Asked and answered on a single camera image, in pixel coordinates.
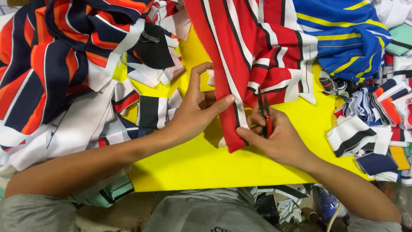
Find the person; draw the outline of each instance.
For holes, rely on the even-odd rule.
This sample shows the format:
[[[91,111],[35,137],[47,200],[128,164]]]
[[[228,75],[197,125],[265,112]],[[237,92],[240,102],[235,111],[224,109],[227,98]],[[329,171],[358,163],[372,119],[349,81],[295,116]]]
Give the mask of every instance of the person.
[[[59,157],[12,176],[6,188],[3,220],[6,232],[76,232],[75,208],[65,198],[105,179],[121,168],[196,137],[234,102],[229,95],[215,101],[200,91],[200,74],[213,69],[210,62],[191,71],[186,96],[173,119],[153,134],[105,147]],[[349,232],[401,231],[401,215],[375,186],[358,175],[328,163],[303,143],[288,116],[270,109],[273,134],[265,139],[261,127],[237,128],[244,140],[273,161],[307,172],[351,213]],[[249,125],[265,125],[257,108]],[[153,211],[144,232],[276,232],[252,205],[247,188],[176,192]]]

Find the hand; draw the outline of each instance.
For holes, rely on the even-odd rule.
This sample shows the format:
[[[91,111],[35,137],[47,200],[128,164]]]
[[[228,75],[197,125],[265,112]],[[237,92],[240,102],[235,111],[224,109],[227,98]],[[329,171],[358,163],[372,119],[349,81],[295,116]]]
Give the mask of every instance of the hand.
[[[205,62],[192,68],[189,87],[182,104],[173,119],[160,130],[170,132],[175,146],[198,136],[218,114],[234,102],[234,95],[228,95],[216,102],[214,91],[200,92],[200,74],[207,69],[213,69],[213,64]]]
[[[255,104],[252,114],[247,118],[248,125],[266,125],[266,120],[258,112],[258,104]],[[303,143],[299,134],[293,127],[288,116],[272,107],[269,107],[274,131],[265,139],[258,135],[262,127],[255,126],[251,130],[239,127],[236,133],[250,144],[262,150],[274,161],[302,169],[308,160],[316,158]]]

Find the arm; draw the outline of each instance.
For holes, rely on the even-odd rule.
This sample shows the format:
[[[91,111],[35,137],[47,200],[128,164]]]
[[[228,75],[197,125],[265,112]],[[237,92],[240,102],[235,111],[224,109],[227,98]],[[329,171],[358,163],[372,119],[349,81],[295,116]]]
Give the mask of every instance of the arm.
[[[192,69],[189,87],[179,110],[160,131],[120,144],[55,158],[23,170],[12,176],[5,196],[37,194],[67,197],[134,162],[196,137],[234,101],[234,96],[229,95],[210,104],[215,102],[213,92],[200,92],[200,74],[207,69],[213,69],[212,63],[203,63]]]
[[[256,134],[261,127],[237,128],[237,133],[274,161],[307,172],[332,191],[349,212],[369,220],[400,223],[398,209],[380,190],[362,177],[317,157],[303,143],[285,113],[273,108],[270,111],[274,131],[269,139]],[[265,120],[253,110],[248,123],[265,125]]]

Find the table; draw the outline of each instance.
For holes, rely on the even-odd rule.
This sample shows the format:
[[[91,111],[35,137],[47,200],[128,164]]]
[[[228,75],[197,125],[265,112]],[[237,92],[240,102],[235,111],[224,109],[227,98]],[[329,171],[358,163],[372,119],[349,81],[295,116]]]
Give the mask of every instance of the table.
[[[176,88],[184,94],[189,82],[190,69],[200,63],[210,61],[193,28],[187,42],[180,41],[177,52],[181,54],[186,72],[166,86],[159,84],[150,88],[135,81],[135,87],[143,94],[153,97],[170,97]],[[353,161],[353,157],[336,158],[325,133],[336,123],[332,114],[343,100],[322,93],[319,82],[321,67],[313,66],[316,106],[299,98],[296,102],[275,105],[285,112],[295,126],[302,140],[319,157],[352,171],[363,178]],[[114,78],[124,80],[126,67],[121,64]],[[208,74],[201,76],[201,90],[212,90],[207,85]],[[126,118],[135,122],[137,106],[130,107]],[[173,149],[158,153],[132,165],[130,180],[136,192],[166,191],[183,189],[203,189],[219,187],[245,187],[263,185],[283,185],[315,183],[308,174],[291,166],[273,162],[253,146],[229,154],[227,148],[217,148],[223,137],[219,120],[216,118],[204,133],[193,140]]]

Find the red scissors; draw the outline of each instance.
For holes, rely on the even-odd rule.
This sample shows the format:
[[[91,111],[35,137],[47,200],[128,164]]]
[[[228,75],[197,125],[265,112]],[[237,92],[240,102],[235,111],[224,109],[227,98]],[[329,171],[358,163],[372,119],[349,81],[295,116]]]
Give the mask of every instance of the red scissors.
[[[265,139],[269,138],[272,134],[272,119],[270,117],[269,105],[267,103],[266,94],[260,92],[260,87],[257,88],[257,102],[259,104],[259,114],[266,119],[266,126],[262,126],[262,133],[260,134]]]

